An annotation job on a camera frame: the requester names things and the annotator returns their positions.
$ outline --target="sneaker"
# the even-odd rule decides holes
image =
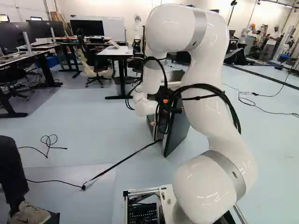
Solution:
[[[51,218],[48,211],[27,202],[22,202],[19,205],[19,210],[12,217],[8,215],[7,224],[44,224]]]

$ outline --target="office chair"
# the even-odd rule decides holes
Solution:
[[[84,71],[89,76],[95,77],[88,77],[85,87],[88,87],[90,83],[98,81],[101,84],[101,88],[103,88],[102,80],[109,80],[112,82],[112,74],[113,71],[110,68],[111,63],[103,58],[103,60],[95,60],[95,55],[99,52],[99,49],[88,49],[87,45],[84,42],[84,33],[82,29],[77,30],[78,41],[79,45],[79,54],[81,57],[81,62],[84,66]]]
[[[5,94],[6,98],[20,97],[29,100],[28,96],[20,94],[20,92],[26,92],[26,90],[18,90],[17,80],[25,78],[27,76],[26,71],[14,66],[0,69],[0,88],[4,89],[8,93]]]

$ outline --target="white robot link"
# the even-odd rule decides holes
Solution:
[[[256,25],[254,23],[251,23],[247,28],[242,30],[239,43],[246,44],[246,36],[250,31],[252,31],[253,34],[257,34]]]
[[[228,47],[226,22],[219,14],[175,4],[152,9],[145,25],[145,55],[164,64],[167,52],[188,51],[191,64],[182,86],[209,84],[222,89],[221,69]],[[157,102],[147,94],[159,90],[163,78],[156,61],[144,65],[142,85],[133,92],[138,116],[155,114]],[[211,91],[190,88],[183,98]],[[194,224],[210,224],[232,208],[253,186],[257,168],[253,155],[234,127],[220,97],[183,101],[192,127],[208,138],[209,150],[183,164],[172,184],[179,206]]]

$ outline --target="person's leg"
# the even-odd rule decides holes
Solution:
[[[0,183],[10,206],[8,224],[44,224],[50,213],[25,202],[29,191],[23,165],[15,141],[0,135]]]
[[[0,183],[12,216],[19,211],[19,205],[25,201],[24,196],[29,188],[15,141],[2,135],[0,135]]]
[[[266,54],[268,53],[268,48],[269,48],[269,44],[266,44],[263,48],[263,51],[259,57],[259,60],[260,61],[264,61],[265,60],[265,57],[266,57]]]
[[[275,45],[273,44],[273,45],[270,45],[269,47],[268,47],[268,54],[267,54],[267,60],[266,61],[269,61],[269,60],[271,60],[272,59],[272,53],[273,53],[273,50],[274,50],[274,48],[275,48]]]

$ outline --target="light gray floor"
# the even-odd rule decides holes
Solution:
[[[286,76],[288,75],[288,69],[283,68],[282,70],[277,70],[274,68],[274,66],[251,66],[251,65],[235,65],[235,66],[280,80],[282,82],[285,81]],[[292,84],[299,87],[298,80],[299,77],[290,74],[286,82],[288,84]]]
[[[242,91],[273,94],[281,87],[226,66],[222,71],[223,82]],[[128,110],[124,100],[104,99],[116,94],[113,84],[105,85],[104,89],[94,84],[93,88],[86,89],[84,77],[73,80],[72,73],[53,73],[65,85],[33,114],[22,119],[0,120],[0,134],[13,137],[19,147],[33,146],[45,151],[39,139],[52,133],[58,136],[57,146],[68,147],[68,150],[52,149],[49,159],[31,149],[20,149],[30,178],[60,178],[83,183],[96,169],[114,164],[152,142],[145,118]],[[293,82],[299,85],[299,79]],[[242,136],[259,166],[255,186],[239,202],[245,217],[249,223],[298,223],[299,119],[248,107],[238,101],[236,90],[226,86],[224,89],[240,118]],[[299,92],[289,87],[284,87],[274,98],[252,98],[266,110],[299,113]],[[61,212],[62,224],[83,223],[79,216],[86,218],[85,223],[121,224],[123,190],[169,184],[181,163],[207,149],[206,137],[190,128],[187,138],[168,158],[162,156],[160,145],[152,146],[121,164],[107,177],[100,178],[86,192],[60,183],[30,184],[32,191],[26,198],[38,206]],[[3,196],[0,208],[0,223],[3,223],[8,212]]]

